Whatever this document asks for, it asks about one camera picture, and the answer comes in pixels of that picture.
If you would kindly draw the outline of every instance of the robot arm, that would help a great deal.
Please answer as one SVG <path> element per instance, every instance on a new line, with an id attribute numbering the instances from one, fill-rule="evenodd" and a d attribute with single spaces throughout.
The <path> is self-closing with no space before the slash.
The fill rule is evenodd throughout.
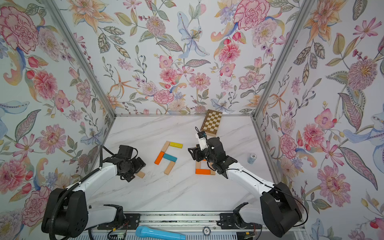
<path id="1" fill-rule="evenodd" d="M 301 211 L 284 183 L 274 184 L 245 169 L 225 154 L 220 138 L 207 139 L 204 131 L 197 133 L 196 138 L 199 144 L 188 148 L 194 160 L 206 159 L 219 174 L 237 182 L 256 197 L 253 204 L 240 206 L 238 212 L 244 222 L 265 225 L 281 237 L 301 219 Z"/>

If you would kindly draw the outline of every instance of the yellow block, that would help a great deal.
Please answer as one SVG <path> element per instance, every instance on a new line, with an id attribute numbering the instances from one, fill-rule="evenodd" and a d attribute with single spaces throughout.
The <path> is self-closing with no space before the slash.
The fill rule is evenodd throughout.
<path id="1" fill-rule="evenodd" d="M 183 148 L 183 145 L 182 145 L 181 143 L 171 142 L 169 145 L 170 145 L 171 147 Z"/>

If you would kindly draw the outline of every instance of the metal bracket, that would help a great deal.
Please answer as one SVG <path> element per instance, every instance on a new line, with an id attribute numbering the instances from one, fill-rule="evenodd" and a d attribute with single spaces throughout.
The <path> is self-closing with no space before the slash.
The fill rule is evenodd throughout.
<path id="1" fill-rule="evenodd" d="M 124 215 L 126 220 L 128 220 L 129 222 L 128 222 L 127 228 L 124 227 L 122 230 L 136 230 L 136 228 L 140 224 L 140 214 L 124 214 Z M 100 224 L 97 227 L 97 229 L 112 230 L 115 227 L 119 227 L 119 226 L 117 226 L 117 224 L 115 223 L 103 223 L 103 224 Z"/>

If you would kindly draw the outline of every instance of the blue block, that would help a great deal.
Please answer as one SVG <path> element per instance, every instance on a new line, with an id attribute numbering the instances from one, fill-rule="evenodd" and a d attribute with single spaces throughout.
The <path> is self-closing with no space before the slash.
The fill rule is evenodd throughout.
<path id="1" fill-rule="evenodd" d="M 171 155 L 166 154 L 166 153 L 164 153 L 163 158 L 168 159 L 168 160 L 173 161 L 173 162 L 176 162 L 176 160 L 177 160 L 177 157 L 171 156 Z"/>

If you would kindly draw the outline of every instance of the orange block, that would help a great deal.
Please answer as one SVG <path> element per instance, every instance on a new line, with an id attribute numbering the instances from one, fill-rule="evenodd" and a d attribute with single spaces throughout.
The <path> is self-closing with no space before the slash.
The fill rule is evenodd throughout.
<path id="1" fill-rule="evenodd" d="M 210 169 L 196 169 L 196 174 L 211 175 Z"/>
<path id="2" fill-rule="evenodd" d="M 163 156 L 164 156 L 164 152 L 160 152 L 156 158 L 155 164 L 159 165 L 161 160 L 163 159 Z"/>

